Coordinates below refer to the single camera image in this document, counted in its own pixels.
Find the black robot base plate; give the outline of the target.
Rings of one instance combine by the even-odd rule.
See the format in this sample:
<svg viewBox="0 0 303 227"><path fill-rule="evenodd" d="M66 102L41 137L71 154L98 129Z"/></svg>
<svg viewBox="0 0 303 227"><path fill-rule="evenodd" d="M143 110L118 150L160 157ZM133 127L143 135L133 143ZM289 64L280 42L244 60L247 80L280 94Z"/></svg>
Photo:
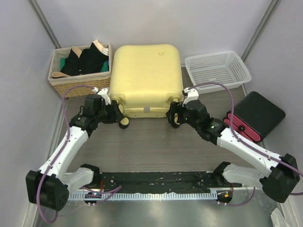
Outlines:
<svg viewBox="0 0 303 227"><path fill-rule="evenodd" d="M119 193L163 194L205 193L211 188L228 188L230 183L216 173L200 172L102 172L99 183L105 191L118 186Z"/></svg>

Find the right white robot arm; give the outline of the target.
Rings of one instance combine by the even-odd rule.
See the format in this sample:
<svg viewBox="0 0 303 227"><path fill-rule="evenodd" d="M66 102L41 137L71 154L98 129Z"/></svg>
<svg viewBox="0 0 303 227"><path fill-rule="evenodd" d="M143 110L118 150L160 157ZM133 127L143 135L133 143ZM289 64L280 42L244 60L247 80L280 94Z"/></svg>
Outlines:
<svg viewBox="0 0 303 227"><path fill-rule="evenodd" d="M223 163L218 167L220 171L214 174L214 182L220 187L240 183L262 189L272 200L284 203L300 181L292 155L281 156L244 138L223 121L210 117L199 100L186 104L171 102L166 117L173 128L188 124L205 141L231 151L253 166L245 168Z"/></svg>

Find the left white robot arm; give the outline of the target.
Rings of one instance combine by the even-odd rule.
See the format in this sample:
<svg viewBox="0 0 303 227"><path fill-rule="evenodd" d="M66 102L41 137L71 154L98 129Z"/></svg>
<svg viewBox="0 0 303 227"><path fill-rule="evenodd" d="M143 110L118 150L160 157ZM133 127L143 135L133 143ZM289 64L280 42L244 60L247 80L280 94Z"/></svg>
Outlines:
<svg viewBox="0 0 303 227"><path fill-rule="evenodd" d="M66 171L98 124L119 122L121 116L117 101L110 101L105 95L88 95L82 112L71 119L69 128L54 153L39 170L31 170L26 175L29 202L61 211L70 194L83 186L97 188L101 182L98 167L83 164L70 175L66 175Z"/></svg>

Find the yellow hard-shell suitcase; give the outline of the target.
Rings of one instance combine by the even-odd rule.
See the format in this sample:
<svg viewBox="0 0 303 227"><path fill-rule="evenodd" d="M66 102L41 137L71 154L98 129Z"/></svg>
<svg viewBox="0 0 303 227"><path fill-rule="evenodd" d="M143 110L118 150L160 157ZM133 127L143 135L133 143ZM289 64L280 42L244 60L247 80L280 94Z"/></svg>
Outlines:
<svg viewBox="0 0 303 227"><path fill-rule="evenodd" d="M132 118L164 118L172 102L183 100L179 51L171 44L119 47L109 90L122 113L120 128Z"/></svg>

